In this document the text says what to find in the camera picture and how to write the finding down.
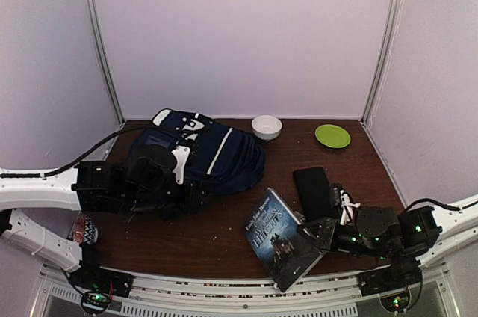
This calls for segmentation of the black leather case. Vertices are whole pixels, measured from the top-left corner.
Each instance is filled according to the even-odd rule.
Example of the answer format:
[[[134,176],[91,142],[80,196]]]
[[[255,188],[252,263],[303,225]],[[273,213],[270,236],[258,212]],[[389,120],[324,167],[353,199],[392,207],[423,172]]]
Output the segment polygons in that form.
[[[322,167],[310,167],[293,172],[294,183],[307,221],[338,218],[330,203],[329,180]]]

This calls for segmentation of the navy blue student backpack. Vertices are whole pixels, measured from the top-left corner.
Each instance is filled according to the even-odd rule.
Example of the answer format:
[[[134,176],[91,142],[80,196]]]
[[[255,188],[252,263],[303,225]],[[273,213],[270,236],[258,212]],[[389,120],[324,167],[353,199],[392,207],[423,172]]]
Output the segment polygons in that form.
[[[177,160],[176,182],[201,182],[213,195],[249,190],[264,176],[266,155],[254,135],[200,113],[160,110],[133,142],[128,157],[143,145],[167,148]]]

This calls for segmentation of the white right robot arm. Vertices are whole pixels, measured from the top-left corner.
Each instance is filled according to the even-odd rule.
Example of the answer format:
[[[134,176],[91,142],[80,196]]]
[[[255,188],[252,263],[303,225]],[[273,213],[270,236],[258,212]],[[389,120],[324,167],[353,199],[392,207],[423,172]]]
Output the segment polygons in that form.
[[[477,197],[452,204],[425,197],[402,212],[363,206],[339,184],[329,186],[329,203],[338,217],[324,216],[301,223],[297,232],[321,252],[372,256],[389,266],[357,276],[363,295],[401,289],[422,281],[422,268],[438,259],[445,241],[460,233],[477,234]]]

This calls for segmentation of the black notebook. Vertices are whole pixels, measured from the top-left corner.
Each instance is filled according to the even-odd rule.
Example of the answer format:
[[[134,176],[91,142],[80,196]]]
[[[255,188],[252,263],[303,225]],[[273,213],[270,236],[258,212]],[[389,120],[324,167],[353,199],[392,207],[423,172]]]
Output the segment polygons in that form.
[[[247,218],[243,233],[275,288],[286,293],[324,256],[306,237],[293,210],[272,188]]]

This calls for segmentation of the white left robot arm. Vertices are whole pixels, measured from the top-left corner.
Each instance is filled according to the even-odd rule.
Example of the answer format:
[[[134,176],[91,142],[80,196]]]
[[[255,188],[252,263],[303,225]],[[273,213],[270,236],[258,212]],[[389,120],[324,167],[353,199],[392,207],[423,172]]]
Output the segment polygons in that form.
[[[102,268],[94,246],[60,237],[31,220],[23,209],[157,212],[163,219],[194,213],[206,192],[203,183],[186,176],[189,157],[188,147],[140,145],[122,164],[83,161],[52,171],[2,171],[1,237],[63,269],[72,285],[95,292],[128,288],[131,275]]]

